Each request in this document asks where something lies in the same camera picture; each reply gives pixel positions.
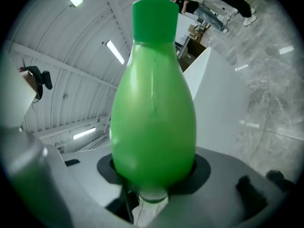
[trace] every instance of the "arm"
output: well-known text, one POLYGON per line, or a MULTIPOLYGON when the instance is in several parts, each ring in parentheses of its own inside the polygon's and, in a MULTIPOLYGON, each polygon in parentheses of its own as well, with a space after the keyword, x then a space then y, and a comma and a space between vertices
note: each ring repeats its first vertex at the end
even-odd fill
POLYGON ((184 1, 184 7, 182 7, 181 13, 185 13, 187 10, 187 4, 189 3, 189 1, 184 1))

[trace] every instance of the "floor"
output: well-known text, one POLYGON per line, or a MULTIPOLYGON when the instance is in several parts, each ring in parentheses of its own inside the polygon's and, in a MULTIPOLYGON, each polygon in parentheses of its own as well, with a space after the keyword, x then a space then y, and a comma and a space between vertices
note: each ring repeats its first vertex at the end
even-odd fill
MULTIPOLYGON (((246 0, 257 20, 242 25, 237 14, 229 32, 209 28, 201 43, 220 53, 250 90, 244 128, 230 155, 265 175, 280 170, 296 182, 304 165, 304 53, 290 18, 276 0, 246 0)), ((141 202, 135 223, 144 227, 165 203, 141 202)))

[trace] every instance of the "ceiling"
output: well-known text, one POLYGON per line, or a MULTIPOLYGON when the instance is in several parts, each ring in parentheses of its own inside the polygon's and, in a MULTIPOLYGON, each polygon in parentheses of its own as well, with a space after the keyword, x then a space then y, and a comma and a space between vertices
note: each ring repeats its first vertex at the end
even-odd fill
POLYGON ((30 0, 6 47, 16 68, 38 66, 53 89, 29 108, 22 127, 65 152, 90 149, 107 137, 111 108, 132 48, 132 4, 137 0, 30 0), (111 40, 122 65, 105 46, 111 40), (73 140, 92 127, 97 130, 73 140))

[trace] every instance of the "plastic bottle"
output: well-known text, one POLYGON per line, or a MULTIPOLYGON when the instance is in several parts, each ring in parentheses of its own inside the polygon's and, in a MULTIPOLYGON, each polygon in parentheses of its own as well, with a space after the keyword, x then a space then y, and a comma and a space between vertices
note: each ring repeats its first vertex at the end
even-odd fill
POLYGON ((195 156, 194 105, 174 47, 177 18, 170 0, 133 4, 134 45, 112 108, 115 168, 150 200, 185 178, 195 156))

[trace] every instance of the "gray floor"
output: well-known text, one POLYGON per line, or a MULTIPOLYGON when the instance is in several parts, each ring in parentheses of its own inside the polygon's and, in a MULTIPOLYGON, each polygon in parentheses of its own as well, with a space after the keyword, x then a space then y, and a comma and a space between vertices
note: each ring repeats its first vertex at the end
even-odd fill
MULTIPOLYGON (((231 151, 265 175, 280 170, 296 182, 304 165, 304 51, 300 37, 276 0, 247 0, 257 21, 248 27, 238 14, 229 32, 209 28, 201 43, 219 52, 250 89, 244 129, 231 151), (293 50, 280 54, 280 49, 293 50)), ((141 202, 135 223, 146 226, 165 204, 141 202)))

